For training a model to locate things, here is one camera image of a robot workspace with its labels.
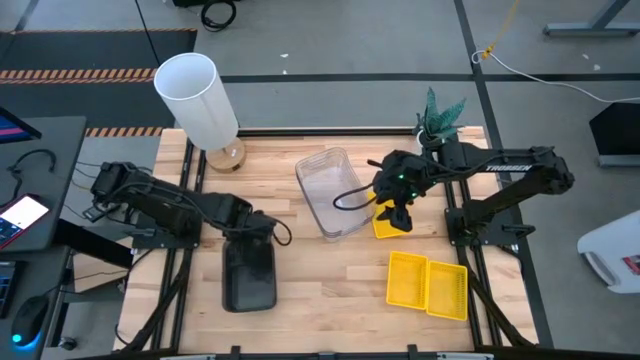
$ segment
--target lamp base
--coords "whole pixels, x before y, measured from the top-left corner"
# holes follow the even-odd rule
[[[220,173],[228,174],[240,169],[246,159],[244,143],[238,138],[220,150],[207,151],[207,163]]]

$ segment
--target clear plastic container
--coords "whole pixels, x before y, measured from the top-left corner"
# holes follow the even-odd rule
[[[332,148],[301,160],[296,164],[296,176],[328,241],[338,241],[371,221],[373,206],[354,211],[343,211],[333,206],[333,199],[338,195],[362,186],[344,149]],[[366,192],[362,191],[342,198],[338,204],[356,207],[367,200]]]

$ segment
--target orange striped floor tape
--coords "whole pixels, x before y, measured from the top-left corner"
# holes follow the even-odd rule
[[[89,128],[85,131],[85,137],[139,137],[160,136],[162,126],[133,126],[111,128]]]
[[[148,29],[150,32],[170,32],[170,31],[191,31],[195,32],[198,29],[195,28],[155,28]],[[42,33],[112,33],[112,32],[145,32],[145,29],[81,29],[81,30],[20,30],[20,31],[6,31],[9,34],[42,34]]]
[[[2,70],[0,84],[104,84],[151,82],[154,68]]]

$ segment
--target white lamp shade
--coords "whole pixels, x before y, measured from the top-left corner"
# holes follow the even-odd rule
[[[172,57],[153,79],[156,91],[193,144],[218,150],[238,134],[238,120],[216,65],[198,53]]]

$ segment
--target green plant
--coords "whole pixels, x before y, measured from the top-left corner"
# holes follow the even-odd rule
[[[453,126],[453,123],[460,117],[466,101],[467,99],[464,98],[442,113],[438,113],[436,93],[429,87],[429,91],[427,92],[427,107],[424,110],[424,115],[420,116],[420,114],[417,114],[418,125],[416,127],[416,134],[420,130],[423,130],[427,139],[446,139],[454,135],[456,128]]]

